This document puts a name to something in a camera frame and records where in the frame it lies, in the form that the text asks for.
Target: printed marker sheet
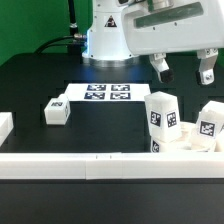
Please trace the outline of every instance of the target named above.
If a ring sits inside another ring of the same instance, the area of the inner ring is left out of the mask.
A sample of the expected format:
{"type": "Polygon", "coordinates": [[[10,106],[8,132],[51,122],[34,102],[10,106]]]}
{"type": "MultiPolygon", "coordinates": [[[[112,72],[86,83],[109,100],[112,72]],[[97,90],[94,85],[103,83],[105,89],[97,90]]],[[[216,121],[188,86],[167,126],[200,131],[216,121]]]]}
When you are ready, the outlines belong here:
{"type": "Polygon", "coordinates": [[[69,101],[144,101],[150,94],[148,84],[69,84],[69,101]]]}

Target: stacked blocks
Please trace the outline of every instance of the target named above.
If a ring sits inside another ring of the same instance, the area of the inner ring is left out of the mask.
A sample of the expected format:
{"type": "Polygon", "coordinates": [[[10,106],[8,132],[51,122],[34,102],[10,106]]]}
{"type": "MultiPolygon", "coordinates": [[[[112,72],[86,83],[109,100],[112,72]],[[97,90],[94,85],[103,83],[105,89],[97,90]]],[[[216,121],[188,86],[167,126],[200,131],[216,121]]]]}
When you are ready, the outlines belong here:
{"type": "Polygon", "coordinates": [[[71,113],[67,96],[61,94],[58,98],[52,98],[44,109],[48,125],[64,125],[71,113]]]}
{"type": "Polygon", "coordinates": [[[199,113],[190,142],[195,146],[207,147],[214,144],[223,128],[224,103],[210,101],[199,113]]]}
{"type": "Polygon", "coordinates": [[[13,129],[12,113],[0,113],[0,146],[13,129]]]}
{"type": "Polygon", "coordinates": [[[168,143],[181,137],[176,96],[156,92],[145,96],[145,106],[152,138],[168,143]]]}

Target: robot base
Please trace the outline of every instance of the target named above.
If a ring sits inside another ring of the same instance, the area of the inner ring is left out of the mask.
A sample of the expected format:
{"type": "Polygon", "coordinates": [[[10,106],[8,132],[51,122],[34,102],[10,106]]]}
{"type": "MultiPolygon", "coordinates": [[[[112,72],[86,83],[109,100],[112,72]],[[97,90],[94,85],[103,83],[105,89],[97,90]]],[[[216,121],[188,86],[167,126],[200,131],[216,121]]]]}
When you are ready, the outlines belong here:
{"type": "Polygon", "coordinates": [[[97,67],[123,67],[128,65],[134,65],[139,62],[139,56],[131,57],[125,60],[96,60],[93,58],[83,57],[83,63],[87,65],[97,66],[97,67]]]}

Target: screw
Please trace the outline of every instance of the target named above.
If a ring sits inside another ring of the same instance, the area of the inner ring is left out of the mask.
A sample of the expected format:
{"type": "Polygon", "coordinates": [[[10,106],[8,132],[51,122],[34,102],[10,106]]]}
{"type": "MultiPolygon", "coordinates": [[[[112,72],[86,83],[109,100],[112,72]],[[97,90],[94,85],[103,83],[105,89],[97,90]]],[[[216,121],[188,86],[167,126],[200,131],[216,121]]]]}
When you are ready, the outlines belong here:
{"type": "Polygon", "coordinates": [[[205,78],[206,78],[206,80],[210,80],[210,79],[212,78],[212,75],[211,75],[211,74],[207,74],[207,75],[205,76],[205,78]]]}

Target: warning label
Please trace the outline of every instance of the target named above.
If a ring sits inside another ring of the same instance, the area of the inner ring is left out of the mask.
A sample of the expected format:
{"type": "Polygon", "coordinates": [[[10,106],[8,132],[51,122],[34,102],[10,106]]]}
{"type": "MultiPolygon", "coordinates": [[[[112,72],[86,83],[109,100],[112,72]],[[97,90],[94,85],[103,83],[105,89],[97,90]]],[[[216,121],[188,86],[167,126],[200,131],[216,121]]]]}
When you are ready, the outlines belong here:
{"type": "Polygon", "coordinates": [[[110,16],[110,18],[108,19],[105,27],[117,27],[115,21],[114,21],[114,18],[113,16],[110,16]]]}

